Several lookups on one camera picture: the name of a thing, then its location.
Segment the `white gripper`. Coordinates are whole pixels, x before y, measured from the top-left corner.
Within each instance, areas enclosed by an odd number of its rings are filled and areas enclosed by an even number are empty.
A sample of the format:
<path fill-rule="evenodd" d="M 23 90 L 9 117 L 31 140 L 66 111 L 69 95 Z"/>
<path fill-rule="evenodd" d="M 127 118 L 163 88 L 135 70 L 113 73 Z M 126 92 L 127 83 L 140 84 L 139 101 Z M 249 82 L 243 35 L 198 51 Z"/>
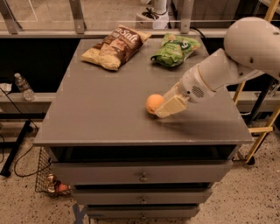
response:
<path fill-rule="evenodd" d="M 165 102 L 155 110 L 155 115 L 165 118 L 185 110 L 186 101 L 181 95 L 189 97 L 190 102 L 203 102 L 215 94 L 216 92 L 204 82 L 199 67 L 193 66 L 164 94 Z"/>

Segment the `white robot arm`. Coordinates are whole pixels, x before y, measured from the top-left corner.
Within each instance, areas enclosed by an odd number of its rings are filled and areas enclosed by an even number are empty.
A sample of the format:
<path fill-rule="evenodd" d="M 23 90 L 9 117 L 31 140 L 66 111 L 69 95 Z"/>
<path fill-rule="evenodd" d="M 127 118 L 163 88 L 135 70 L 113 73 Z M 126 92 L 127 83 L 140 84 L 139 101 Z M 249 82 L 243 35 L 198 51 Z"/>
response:
<path fill-rule="evenodd" d="M 259 17 L 234 22 L 224 37 L 224 47 L 191 67 L 164 95 L 155 115 L 164 118 L 203 102 L 220 89 L 268 74 L 280 77 L 280 30 Z"/>

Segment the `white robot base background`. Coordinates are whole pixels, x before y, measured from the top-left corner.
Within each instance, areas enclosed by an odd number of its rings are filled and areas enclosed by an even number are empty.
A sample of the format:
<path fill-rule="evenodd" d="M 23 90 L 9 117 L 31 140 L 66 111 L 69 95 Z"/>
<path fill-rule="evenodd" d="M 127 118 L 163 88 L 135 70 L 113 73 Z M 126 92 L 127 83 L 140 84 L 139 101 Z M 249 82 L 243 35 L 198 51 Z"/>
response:
<path fill-rule="evenodd" d="M 169 23 L 167 0 L 140 0 L 145 10 L 136 14 L 136 28 L 165 29 Z"/>

